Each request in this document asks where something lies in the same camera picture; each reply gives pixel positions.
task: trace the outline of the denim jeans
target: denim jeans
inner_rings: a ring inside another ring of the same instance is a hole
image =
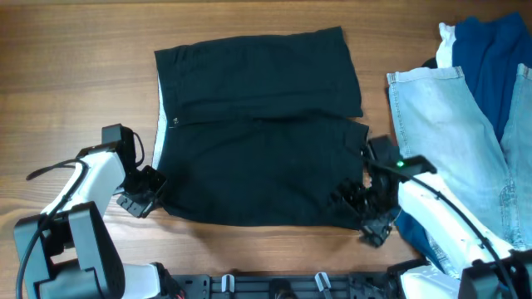
[[[516,249],[532,248],[532,70],[518,66],[500,144],[460,67],[418,68],[387,78],[401,154],[427,157],[487,228]],[[427,237],[444,271],[455,274]]]

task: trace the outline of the wooden tabletop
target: wooden tabletop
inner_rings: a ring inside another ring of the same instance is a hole
[[[40,213],[71,172],[55,170],[31,182],[25,181],[27,174],[98,145],[101,127],[115,123],[140,134],[145,162],[150,163],[158,114],[155,50],[221,37],[342,26],[362,89],[365,116],[360,121],[374,135],[382,135],[392,130],[385,75],[408,71],[434,56],[441,41],[439,22],[454,24],[470,15],[487,21],[516,10],[530,25],[531,2],[0,7],[0,297],[14,297],[18,257],[13,226]],[[347,229],[224,227],[187,222],[162,210],[136,219],[114,200],[104,220],[123,262],[163,262],[175,274],[384,270],[416,256],[395,231],[376,250],[359,243],[359,233]]]

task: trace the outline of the folded black garment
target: folded black garment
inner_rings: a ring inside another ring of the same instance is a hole
[[[155,53],[168,122],[165,210],[203,223],[359,228],[330,197],[362,181],[367,127],[340,28]]]

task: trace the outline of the folded denim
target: folded denim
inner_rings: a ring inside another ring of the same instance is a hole
[[[516,249],[532,248],[532,71],[518,66],[500,144],[459,66],[418,68],[388,74],[387,79],[401,154],[426,156],[487,228]],[[414,229],[400,228],[407,233]],[[434,251],[427,255],[434,253],[445,272],[457,275],[430,236],[419,233],[409,242],[416,245],[423,238]]]

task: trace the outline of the dark cloth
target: dark cloth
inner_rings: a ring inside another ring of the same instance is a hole
[[[517,65],[532,65],[532,39],[515,12],[493,22],[469,17],[456,25],[453,66],[461,66],[465,83],[480,110],[502,139],[510,114]]]
[[[155,53],[169,120],[165,210],[203,223],[358,228],[330,193],[362,181],[367,127],[340,28]]]

